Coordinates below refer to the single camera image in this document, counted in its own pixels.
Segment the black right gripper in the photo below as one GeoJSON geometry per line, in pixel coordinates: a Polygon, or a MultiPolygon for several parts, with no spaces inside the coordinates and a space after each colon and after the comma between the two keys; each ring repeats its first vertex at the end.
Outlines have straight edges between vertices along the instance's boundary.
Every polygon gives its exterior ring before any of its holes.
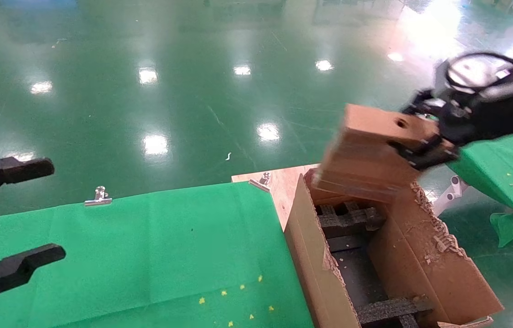
{"type": "Polygon", "coordinates": [[[415,148],[387,142],[411,168],[424,171],[458,160],[459,147],[513,134],[513,82],[479,93],[454,92],[443,100],[433,90],[419,90],[402,114],[440,119],[440,135],[421,139],[415,148]]]}

